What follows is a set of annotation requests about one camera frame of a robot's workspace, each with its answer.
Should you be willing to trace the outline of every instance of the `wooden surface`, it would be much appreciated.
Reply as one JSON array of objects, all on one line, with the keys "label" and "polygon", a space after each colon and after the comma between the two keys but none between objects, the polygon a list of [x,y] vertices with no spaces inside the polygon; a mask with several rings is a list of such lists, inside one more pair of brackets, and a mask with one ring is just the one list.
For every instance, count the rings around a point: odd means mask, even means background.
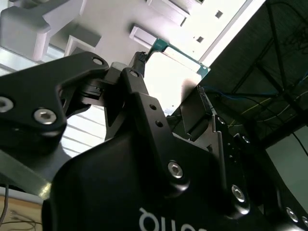
[{"label": "wooden surface", "polygon": [[[0,213],[2,212],[4,207],[4,196],[0,196]],[[41,223],[41,208],[42,205],[26,202],[22,200],[17,200],[13,198],[9,198],[9,206],[8,211],[5,216],[4,222],[9,221],[18,221],[14,218],[19,218],[20,220],[28,220],[20,215],[26,216],[36,222]],[[11,224],[2,224],[0,231],[13,231],[19,229],[30,229],[31,225],[27,223],[11,223]],[[42,226],[37,224],[36,231],[42,231]]]}]

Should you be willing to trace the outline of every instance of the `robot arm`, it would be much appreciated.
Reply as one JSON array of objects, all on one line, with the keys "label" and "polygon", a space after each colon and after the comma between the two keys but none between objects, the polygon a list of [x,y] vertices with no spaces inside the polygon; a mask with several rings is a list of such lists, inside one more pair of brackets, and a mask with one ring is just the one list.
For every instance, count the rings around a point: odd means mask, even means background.
[{"label": "robot arm", "polygon": [[[45,199],[44,229],[308,230],[266,151],[232,137],[201,87],[180,106],[191,140],[172,133],[142,65],[85,52],[0,78],[0,171]],[[108,138],[69,159],[66,118],[91,104]]]}]

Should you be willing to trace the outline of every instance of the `white ceiling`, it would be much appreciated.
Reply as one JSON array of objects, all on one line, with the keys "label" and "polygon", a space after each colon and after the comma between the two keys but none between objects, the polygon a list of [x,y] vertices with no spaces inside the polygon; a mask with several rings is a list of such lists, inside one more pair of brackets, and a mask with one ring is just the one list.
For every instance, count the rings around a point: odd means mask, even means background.
[{"label": "white ceiling", "polygon": [[[97,54],[109,64],[129,64],[136,51],[147,51],[129,38],[132,25],[138,24],[199,60],[244,3],[245,0],[205,0],[189,12],[191,17],[181,27],[148,6],[146,0],[88,0],[84,13],[55,35],[51,43],[65,50],[69,32],[79,24],[102,36]],[[218,10],[223,12],[219,19],[215,17]],[[204,37],[201,44],[195,41],[199,36]]]}]

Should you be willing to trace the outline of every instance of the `white wall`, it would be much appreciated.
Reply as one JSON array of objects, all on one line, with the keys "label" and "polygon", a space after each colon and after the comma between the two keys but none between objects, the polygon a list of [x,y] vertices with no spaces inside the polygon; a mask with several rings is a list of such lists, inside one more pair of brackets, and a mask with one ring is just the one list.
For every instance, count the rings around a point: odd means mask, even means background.
[{"label": "white wall", "polygon": [[[305,126],[295,134],[308,150],[308,128]],[[308,212],[308,157],[296,138],[293,135],[286,137],[267,152],[286,186]]]}]

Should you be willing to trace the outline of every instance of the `silver screw head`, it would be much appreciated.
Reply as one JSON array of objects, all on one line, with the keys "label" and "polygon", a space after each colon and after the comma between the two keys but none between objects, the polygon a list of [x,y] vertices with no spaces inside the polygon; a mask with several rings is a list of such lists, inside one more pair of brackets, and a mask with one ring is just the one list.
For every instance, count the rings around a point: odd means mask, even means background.
[{"label": "silver screw head", "polygon": [[34,119],[41,124],[50,125],[57,120],[57,116],[53,111],[41,108],[34,113]]},{"label": "silver screw head", "polygon": [[297,215],[292,211],[290,208],[286,208],[288,216],[291,218],[292,221],[298,222]]},{"label": "silver screw head", "polygon": [[182,178],[183,177],[183,170],[182,168],[174,161],[171,161],[168,164],[168,170],[171,173],[171,175],[175,178]]},{"label": "silver screw head", "polygon": [[223,121],[223,119],[222,119],[222,118],[217,117],[217,119],[218,119],[218,121],[219,121],[221,124],[226,124],[226,123],[225,123],[225,121]]},{"label": "silver screw head", "polygon": [[250,143],[250,140],[249,140],[246,136],[242,136],[242,139],[243,139],[246,143]]},{"label": "silver screw head", "polygon": [[239,187],[237,187],[236,185],[232,185],[231,190],[232,190],[233,195],[239,202],[245,201],[244,193]]},{"label": "silver screw head", "polygon": [[308,219],[306,217],[302,217],[304,224],[308,227]]},{"label": "silver screw head", "polygon": [[0,97],[0,113],[10,111],[13,107],[14,103],[10,99],[6,97]]}]

